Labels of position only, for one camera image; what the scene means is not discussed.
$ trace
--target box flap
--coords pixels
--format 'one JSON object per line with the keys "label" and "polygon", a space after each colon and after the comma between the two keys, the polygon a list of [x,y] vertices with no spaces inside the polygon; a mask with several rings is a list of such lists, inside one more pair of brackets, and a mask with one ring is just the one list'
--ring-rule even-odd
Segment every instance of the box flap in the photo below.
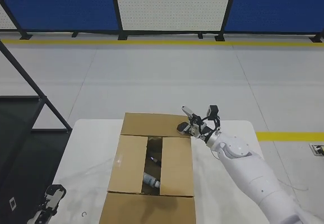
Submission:
{"label": "box flap", "polygon": [[178,124],[188,122],[186,116],[170,114],[125,113],[121,134],[127,136],[186,137],[177,131]]}
{"label": "box flap", "polygon": [[120,136],[108,185],[109,192],[141,192],[147,139]]}
{"label": "box flap", "polygon": [[163,138],[160,195],[193,196],[190,138]]}
{"label": "box flap", "polygon": [[195,199],[108,193],[99,223],[195,224]]}

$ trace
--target blue partition panel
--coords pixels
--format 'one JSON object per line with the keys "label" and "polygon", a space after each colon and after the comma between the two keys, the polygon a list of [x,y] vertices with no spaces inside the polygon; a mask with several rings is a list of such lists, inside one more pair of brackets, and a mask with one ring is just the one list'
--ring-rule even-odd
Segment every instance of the blue partition panel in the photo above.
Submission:
{"label": "blue partition panel", "polygon": [[225,31],[321,32],[324,0],[234,0]]}
{"label": "blue partition panel", "polygon": [[112,0],[5,0],[23,29],[118,30]]}

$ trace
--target white robotic arm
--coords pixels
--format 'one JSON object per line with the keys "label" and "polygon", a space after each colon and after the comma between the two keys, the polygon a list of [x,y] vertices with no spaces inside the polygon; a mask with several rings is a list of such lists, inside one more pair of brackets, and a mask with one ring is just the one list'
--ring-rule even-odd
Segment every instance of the white robotic arm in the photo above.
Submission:
{"label": "white robotic arm", "polygon": [[[180,124],[178,131],[202,139],[217,152],[237,187],[260,207],[271,224],[309,224],[304,211],[282,190],[272,169],[260,155],[238,137],[226,136],[220,131],[217,106],[210,106],[203,119],[185,106],[182,110],[190,123]],[[215,129],[207,126],[206,119],[214,121]]]}

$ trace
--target electrical outlet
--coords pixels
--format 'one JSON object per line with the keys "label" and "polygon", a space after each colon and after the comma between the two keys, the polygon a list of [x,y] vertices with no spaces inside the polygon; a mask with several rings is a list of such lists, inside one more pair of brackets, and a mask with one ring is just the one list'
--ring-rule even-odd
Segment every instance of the electrical outlet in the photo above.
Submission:
{"label": "electrical outlet", "polygon": [[322,149],[324,151],[324,147],[322,145],[310,143],[309,146],[315,156],[323,156],[323,154],[318,152],[319,149]]}

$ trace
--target floor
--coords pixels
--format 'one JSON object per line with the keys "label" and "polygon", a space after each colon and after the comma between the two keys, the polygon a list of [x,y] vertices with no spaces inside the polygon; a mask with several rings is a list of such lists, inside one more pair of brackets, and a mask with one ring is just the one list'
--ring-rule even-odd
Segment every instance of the floor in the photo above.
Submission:
{"label": "floor", "polygon": [[[182,105],[205,114],[216,104],[223,120],[249,120],[256,131],[324,132],[324,48],[7,46],[70,125],[81,118],[122,119],[126,111],[183,114]],[[1,53],[0,95],[34,95]],[[62,125],[44,108],[35,127]],[[260,143],[283,188],[324,220],[324,158],[308,144]]]}

